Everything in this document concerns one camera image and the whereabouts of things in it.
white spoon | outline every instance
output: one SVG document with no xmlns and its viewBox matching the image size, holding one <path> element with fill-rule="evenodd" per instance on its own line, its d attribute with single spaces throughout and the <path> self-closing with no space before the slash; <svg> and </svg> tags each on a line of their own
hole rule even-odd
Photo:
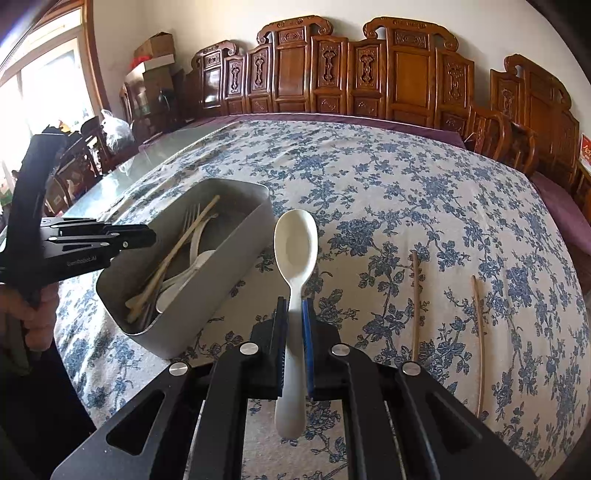
<svg viewBox="0 0 591 480">
<path fill-rule="evenodd" d="M 282 395 L 275 405 L 275 428 L 281 437 L 299 438 L 306 429 L 306 369 L 302 340 L 301 291 L 316 264 L 318 230 L 305 210 L 290 210 L 275 227 L 277 267 L 291 289 Z"/>
<path fill-rule="evenodd" d="M 168 308 L 178 293 L 183 289 L 185 284 L 191 279 L 192 276 L 195 275 L 195 272 L 203 266 L 203 264 L 209 257 L 213 255 L 214 252 L 215 250 L 205 250 L 205 252 L 200 253 L 197 256 L 195 262 L 193 262 L 193 264 L 188 269 L 180 274 L 184 278 L 177 280 L 174 285 L 170 286 L 164 291 L 161 291 L 160 295 L 158 295 L 158 300 L 156 300 L 157 312 L 162 313 L 164 310 L 166 310 L 166 308 Z"/>
<path fill-rule="evenodd" d="M 197 260 L 197 257 L 199 256 L 197 254 L 197 252 L 199 251 L 199 241 L 201 240 L 201 236 L 203 235 L 203 231 L 205 230 L 208 221 L 210 221 L 212 218 L 217 218 L 217 213 L 214 213 L 213 215 L 207 217 L 203 222 L 201 222 L 197 226 L 197 228 L 193 232 L 193 236 L 191 237 L 191 248 L 189 250 L 189 269 L 191 268 L 190 266 L 193 265 L 193 263 L 195 262 L 195 260 Z M 173 286 L 178 281 L 184 281 L 184 278 L 186 277 L 189 269 L 182 271 L 174 277 L 170 277 L 168 280 L 164 280 L 160 287 L 160 292 Z M 131 310 L 134 307 L 135 302 L 137 302 L 141 296 L 142 294 L 140 293 L 135 297 L 131 297 L 129 300 L 125 302 L 125 306 Z"/>
</svg>

chopstick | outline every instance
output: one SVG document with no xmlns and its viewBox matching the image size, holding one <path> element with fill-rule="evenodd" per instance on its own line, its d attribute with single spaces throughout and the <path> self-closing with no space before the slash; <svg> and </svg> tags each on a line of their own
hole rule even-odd
<svg viewBox="0 0 591 480">
<path fill-rule="evenodd" d="M 478 343 L 480 347 L 480 383 L 478 388 L 478 404 L 476 406 L 476 418 L 480 418 L 482 402 L 484 399 L 484 322 L 482 320 L 482 309 L 480 308 L 480 295 L 478 295 L 478 282 L 472 275 L 472 293 L 476 307 L 476 321 L 478 323 Z"/>
<path fill-rule="evenodd" d="M 170 265 L 170 262 L 172 262 L 174 256 L 177 254 L 177 252 L 183 246 L 185 240 L 187 238 L 189 238 L 189 236 L 193 233 L 193 230 L 195 230 L 197 225 L 205 218 L 205 216 L 209 213 L 209 210 L 211 210 L 213 208 L 213 206 L 217 203 L 217 201 L 219 199 L 220 199 L 220 196 L 216 195 L 212 199 L 212 201 L 207 204 L 207 206 L 197 216 L 197 218 L 191 224 L 191 226 L 189 228 L 187 228 L 187 230 L 185 231 L 183 236 L 178 240 L 178 242 L 175 244 L 175 246 L 170 251 L 170 253 L 164 258 L 164 260 L 162 260 L 162 263 L 158 267 L 158 270 L 156 270 L 156 273 L 154 274 L 152 279 L 150 279 L 150 282 L 148 283 L 148 285 L 146 286 L 146 288 L 142 292 L 141 297 L 138 299 L 138 301 L 135 303 L 135 305 L 133 306 L 133 308 L 131 309 L 131 311 L 127 315 L 127 321 L 129 323 L 134 323 L 138 319 L 139 314 L 141 313 L 142 308 L 144 306 L 144 303 L 146 303 L 146 301 L 149 299 L 150 295 L 152 295 L 152 292 L 156 288 L 156 285 L 158 285 L 160 277 L 162 275 L 164 275 L 164 273 L 166 272 L 166 269 Z"/>
<path fill-rule="evenodd" d="M 413 250 L 413 275 L 414 275 L 414 330 L 413 330 L 413 362 L 418 360 L 418 328 L 421 321 L 421 300 L 418 284 L 418 255 Z"/>
</svg>

blue floral tablecloth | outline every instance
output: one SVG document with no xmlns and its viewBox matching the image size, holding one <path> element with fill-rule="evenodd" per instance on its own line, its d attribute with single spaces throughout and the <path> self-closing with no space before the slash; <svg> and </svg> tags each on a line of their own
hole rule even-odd
<svg viewBox="0 0 591 480">
<path fill-rule="evenodd" d="M 206 177 L 266 185 L 275 214 L 308 210 L 319 229 L 305 294 L 344 342 L 397 365 L 410 358 L 413 279 L 421 262 L 419 363 L 475 411 L 479 350 L 471 275 L 485 320 L 486 425 L 543 478 L 587 422 L 587 312 L 564 242 L 529 181 L 488 158 L 378 128 L 237 122 L 148 173 L 103 219 L 148 222 Z M 63 283 L 56 340 L 95 423 L 168 362 L 123 335 L 95 292 L 98 273 Z M 288 295 L 272 246 L 183 356 L 210 362 L 248 338 Z M 346 478 L 339 402 L 310 402 L 305 435 L 280 439 L 274 403 L 251 401 L 243 478 Z"/>
</svg>

utensil tray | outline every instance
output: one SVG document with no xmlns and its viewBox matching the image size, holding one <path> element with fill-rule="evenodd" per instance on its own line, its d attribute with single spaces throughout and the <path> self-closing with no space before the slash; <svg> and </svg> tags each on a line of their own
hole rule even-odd
<svg viewBox="0 0 591 480">
<path fill-rule="evenodd" d="M 145 329 L 128 323 L 125 302 L 138 294 L 147 278 L 178 241 L 190 205 L 203 209 L 218 194 L 212 219 L 199 251 L 215 249 L 177 297 Z M 267 187 L 245 181 L 206 179 L 197 183 L 160 212 L 148 226 L 156 232 L 149 248 L 121 252 L 102 271 L 98 296 L 121 330 L 155 355 L 181 355 L 205 326 L 232 287 L 253 267 L 273 236 L 275 218 Z"/>
</svg>

white plastic bag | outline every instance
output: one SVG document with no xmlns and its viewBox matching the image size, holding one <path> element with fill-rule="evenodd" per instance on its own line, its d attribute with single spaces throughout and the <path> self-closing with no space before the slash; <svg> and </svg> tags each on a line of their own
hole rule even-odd
<svg viewBox="0 0 591 480">
<path fill-rule="evenodd" d="M 109 150 L 113 153 L 118 153 L 135 143 L 129 123 L 113 116 L 108 110 L 101 110 L 101 113 L 105 117 L 102 125 L 107 136 L 107 147 L 109 147 Z"/>
</svg>

